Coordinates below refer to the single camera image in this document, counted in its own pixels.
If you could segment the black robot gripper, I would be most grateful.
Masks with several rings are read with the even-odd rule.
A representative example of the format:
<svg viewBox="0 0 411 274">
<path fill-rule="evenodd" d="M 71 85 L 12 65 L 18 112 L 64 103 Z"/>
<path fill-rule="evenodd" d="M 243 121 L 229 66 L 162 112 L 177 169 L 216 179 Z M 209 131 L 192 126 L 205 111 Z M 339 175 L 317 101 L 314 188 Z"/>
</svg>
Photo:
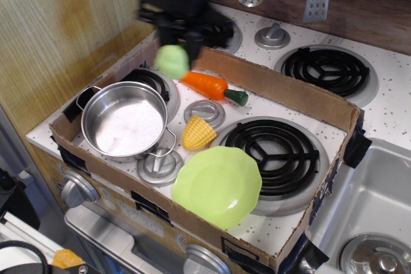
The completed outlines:
<svg viewBox="0 0 411 274">
<path fill-rule="evenodd" d="M 213 8 L 208 1 L 138 0 L 137 16 L 156 25 L 161 46 L 178 45 L 186 41 L 189 61 L 198 58 L 204 45 L 207 24 L 231 27 L 231 19 Z"/>
</svg>

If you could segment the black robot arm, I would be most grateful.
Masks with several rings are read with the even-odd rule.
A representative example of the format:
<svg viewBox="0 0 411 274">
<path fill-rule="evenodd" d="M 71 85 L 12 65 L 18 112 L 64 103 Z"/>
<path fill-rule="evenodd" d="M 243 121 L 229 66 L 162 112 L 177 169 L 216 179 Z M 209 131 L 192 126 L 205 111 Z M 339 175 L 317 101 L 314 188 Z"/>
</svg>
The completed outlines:
<svg viewBox="0 0 411 274">
<path fill-rule="evenodd" d="M 210 0 L 138 0 L 137 18 L 153 24 L 162 46 L 181 40 L 189 63 L 202 47 L 227 47 L 234 35 L 234 22 L 211 6 Z"/>
</svg>

